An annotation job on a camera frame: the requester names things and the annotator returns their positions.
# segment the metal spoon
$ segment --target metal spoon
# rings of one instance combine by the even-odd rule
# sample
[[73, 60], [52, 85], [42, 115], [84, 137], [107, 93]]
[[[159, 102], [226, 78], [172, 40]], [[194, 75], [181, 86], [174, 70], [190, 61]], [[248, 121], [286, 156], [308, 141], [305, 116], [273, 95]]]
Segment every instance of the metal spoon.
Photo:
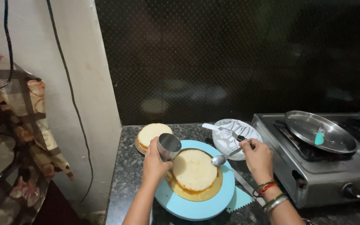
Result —
[[228, 157], [233, 156], [234, 154], [236, 154], [237, 152], [239, 152], [239, 151], [241, 151], [241, 150], [242, 150], [242, 146], [239, 147], [237, 150], [231, 152], [229, 156], [224, 156], [224, 155], [215, 156], [215, 157], [212, 158], [211, 163], [212, 163], [214, 166], [221, 166], [221, 165], [223, 165], [223, 164], [227, 161], [227, 158], [228, 158]]

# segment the teal silicone spatula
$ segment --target teal silicone spatula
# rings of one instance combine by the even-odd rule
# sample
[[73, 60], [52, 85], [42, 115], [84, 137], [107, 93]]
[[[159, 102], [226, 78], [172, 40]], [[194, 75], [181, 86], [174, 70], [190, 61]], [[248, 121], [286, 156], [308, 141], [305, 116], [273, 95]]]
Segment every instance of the teal silicone spatula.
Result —
[[317, 130], [317, 134], [315, 137], [315, 145], [322, 145], [324, 143], [324, 125], [320, 123], [319, 129]]

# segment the silver bangle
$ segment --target silver bangle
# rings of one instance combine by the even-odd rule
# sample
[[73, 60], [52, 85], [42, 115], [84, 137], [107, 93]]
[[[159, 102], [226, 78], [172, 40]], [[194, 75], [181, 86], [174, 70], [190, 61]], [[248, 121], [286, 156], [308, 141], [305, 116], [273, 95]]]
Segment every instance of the silver bangle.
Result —
[[273, 204], [266, 207], [263, 210], [263, 212], [270, 212], [270, 210], [274, 209], [276, 206], [280, 205], [282, 202], [287, 201], [287, 200], [288, 200], [287, 196], [283, 196], [283, 197], [279, 198], [276, 202], [273, 202]]

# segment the white wall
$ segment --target white wall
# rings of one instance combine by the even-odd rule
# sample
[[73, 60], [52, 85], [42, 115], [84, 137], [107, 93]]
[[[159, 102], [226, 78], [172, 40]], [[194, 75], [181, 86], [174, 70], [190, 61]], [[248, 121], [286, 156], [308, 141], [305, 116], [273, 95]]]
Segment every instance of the white wall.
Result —
[[[91, 173], [46, 1], [9, 1], [13, 59], [46, 81], [47, 119], [76, 179], [71, 182], [58, 173], [55, 183], [80, 215], [104, 211], [121, 125], [95, 4], [92, 0], [51, 0], [51, 5], [94, 167], [91, 191], [80, 205]], [[4, 1], [0, 0], [0, 54], [8, 56], [3, 20]]]

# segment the checkered cloth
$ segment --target checkered cloth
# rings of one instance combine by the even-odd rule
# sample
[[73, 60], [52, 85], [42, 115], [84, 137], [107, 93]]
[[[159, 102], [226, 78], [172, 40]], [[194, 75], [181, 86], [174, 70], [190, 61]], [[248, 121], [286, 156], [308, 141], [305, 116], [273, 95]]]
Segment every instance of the checkered cloth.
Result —
[[[0, 55], [0, 86], [9, 69]], [[74, 178], [48, 127], [44, 85], [15, 64], [0, 89], [0, 224], [31, 224], [55, 172]]]

